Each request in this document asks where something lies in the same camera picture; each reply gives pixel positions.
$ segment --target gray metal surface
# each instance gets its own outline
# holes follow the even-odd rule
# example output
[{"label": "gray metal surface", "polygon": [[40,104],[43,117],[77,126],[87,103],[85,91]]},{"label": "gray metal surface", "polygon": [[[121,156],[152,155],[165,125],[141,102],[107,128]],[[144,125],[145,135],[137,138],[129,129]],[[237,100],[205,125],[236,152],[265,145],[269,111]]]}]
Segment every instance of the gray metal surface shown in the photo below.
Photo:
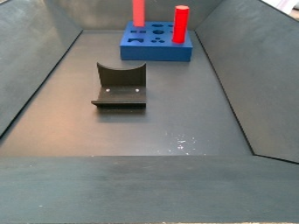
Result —
[{"label": "gray metal surface", "polygon": [[[132,0],[52,0],[84,30],[124,30],[132,20]],[[147,21],[173,21],[173,6],[191,7],[189,29],[195,29],[221,0],[145,0]]]},{"label": "gray metal surface", "polygon": [[261,157],[6,157],[0,222],[296,222],[297,173]]},{"label": "gray metal surface", "polygon": [[0,5],[0,136],[41,85],[80,28],[52,1]]},{"label": "gray metal surface", "polygon": [[104,110],[96,63],[121,61],[121,31],[84,31],[0,143],[1,156],[249,156],[195,33],[191,62],[147,62],[147,109]]},{"label": "gray metal surface", "polygon": [[299,162],[297,22],[227,0],[196,32],[255,153]]}]

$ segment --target blue foam block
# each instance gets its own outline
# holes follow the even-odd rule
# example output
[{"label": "blue foam block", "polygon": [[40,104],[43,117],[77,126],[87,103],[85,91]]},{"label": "blue foam block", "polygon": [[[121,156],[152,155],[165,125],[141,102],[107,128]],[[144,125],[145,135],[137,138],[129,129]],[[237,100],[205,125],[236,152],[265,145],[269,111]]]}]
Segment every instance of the blue foam block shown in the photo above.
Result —
[{"label": "blue foam block", "polygon": [[183,44],[172,42],[172,22],[145,22],[144,27],[135,27],[128,22],[120,42],[121,60],[168,60],[191,61],[192,42],[185,32]]}]

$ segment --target hole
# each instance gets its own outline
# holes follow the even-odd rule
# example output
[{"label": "hole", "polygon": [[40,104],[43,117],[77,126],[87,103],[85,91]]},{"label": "hole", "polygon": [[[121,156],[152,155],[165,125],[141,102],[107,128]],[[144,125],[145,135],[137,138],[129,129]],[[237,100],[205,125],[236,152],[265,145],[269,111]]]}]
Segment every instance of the hole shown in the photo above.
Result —
[{"label": "hole", "polygon": [[131,43],[133,41],[137,41],[140,43],[144,43],[145,40],[143,38],[129,38],[127,42]]},{"label": "hole", "polygon": [[152,27],[164,27],[161,24],[152,24]]},{"label": "hole", "polygon": [[155,30],[155,31],[153,31],[153,34],[164,34],[164,31]]}]

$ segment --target red peg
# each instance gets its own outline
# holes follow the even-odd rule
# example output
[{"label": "red peg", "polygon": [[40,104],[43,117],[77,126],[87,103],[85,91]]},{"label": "red peg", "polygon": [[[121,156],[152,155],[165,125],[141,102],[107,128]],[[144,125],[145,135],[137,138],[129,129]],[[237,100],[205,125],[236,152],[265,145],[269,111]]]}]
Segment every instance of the red peg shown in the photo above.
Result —
[{"label": "red peg", "polygon": [[176,44],[184,43],[188,17],[189,17],[189,7],[185,5],[175,6],[172,42]]},{"label": "red peg", "polygon": [[145,0],[133,0],[133,25],[145,26]]}]

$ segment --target black bracket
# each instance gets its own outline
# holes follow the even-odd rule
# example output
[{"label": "black bracket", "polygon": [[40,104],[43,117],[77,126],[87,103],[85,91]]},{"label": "black bracket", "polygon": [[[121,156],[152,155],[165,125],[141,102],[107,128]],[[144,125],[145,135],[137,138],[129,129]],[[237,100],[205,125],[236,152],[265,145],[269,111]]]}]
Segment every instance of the black bracket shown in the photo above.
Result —
[{"label": "black bracket", "polygon": [[97,107],[145,107],[145,63],[133,69],[113,69],[97,63],[101,88]]}]

